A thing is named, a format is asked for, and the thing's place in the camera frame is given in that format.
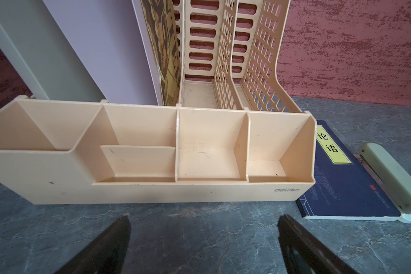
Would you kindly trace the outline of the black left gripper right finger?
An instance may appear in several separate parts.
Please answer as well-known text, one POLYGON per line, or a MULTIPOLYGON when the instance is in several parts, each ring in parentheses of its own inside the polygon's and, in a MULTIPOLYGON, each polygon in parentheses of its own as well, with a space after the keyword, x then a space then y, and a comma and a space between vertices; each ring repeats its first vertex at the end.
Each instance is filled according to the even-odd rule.
POLYGON ((290 215, 282 215, 277 227, 278 240, 289 274, 356 273, 290 215))

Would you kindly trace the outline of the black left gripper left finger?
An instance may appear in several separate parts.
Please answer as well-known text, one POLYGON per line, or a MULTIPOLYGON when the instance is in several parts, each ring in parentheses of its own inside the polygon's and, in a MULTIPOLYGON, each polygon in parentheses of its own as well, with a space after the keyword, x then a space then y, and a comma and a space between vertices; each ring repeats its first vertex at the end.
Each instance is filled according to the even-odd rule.
POLYGON ((56 271, 58 274, 119 274, 131 236, 127 215, 118 218, 89 245, 56 271))

